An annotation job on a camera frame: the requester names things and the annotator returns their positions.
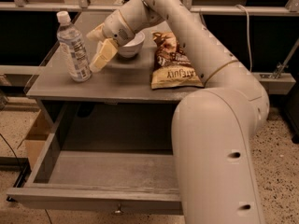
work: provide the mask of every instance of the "bottle cap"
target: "bottle cap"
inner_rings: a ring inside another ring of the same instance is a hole
[[[71,22],[71,18],[68,15],[67,11],[57,12],[57,19],[59,23],[69,23]]]

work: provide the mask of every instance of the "floor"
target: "floor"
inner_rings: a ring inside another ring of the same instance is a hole
[[[36,118],[38,106],[27,98],[8,98],[8,103],[0,111],[0,134],[18,157],[26,157],[22,139]],[[268,121],[250,142],[252,160],[266,223],[299,223],[299,146],[292,142],[292,129],[276,103],[270,109]],[[3,138],[0,138],[0,153],[2,157],[13,157]],[[50,223],[45,210],[32,210],[6,201],[6,191],[13,186],[18,174],[17,171],[0,171],[0,224]],[[124,214],[118,217],[110,213],[56,210],[48,210],[48,213],[53,224],[184,223],[182,216]]]

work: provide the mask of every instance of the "cardboard box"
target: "cardboard box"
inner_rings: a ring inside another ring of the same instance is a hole
[[[42,112],[39,111],[35,122],[23,141],[26,146],[27,157],[31,170],[33,170],[34,166],[36,165],[37,158],[41,149],[45,145],[49,133],[50,126]]]

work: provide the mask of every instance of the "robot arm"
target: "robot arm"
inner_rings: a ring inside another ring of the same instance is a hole
[[[131,0],[89,37],[116,48],[162,20],[206,87],[178,104],[172,123],[186,223],[263,224],[249,139],[266,121],[269,101],[252,73],[179,0]]]

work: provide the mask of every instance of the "chips bag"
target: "chips bag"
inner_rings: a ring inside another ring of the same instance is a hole
[[[172,32],[153,33],[153,40],[157,49],[152,73],[152,89],[204,87]]]

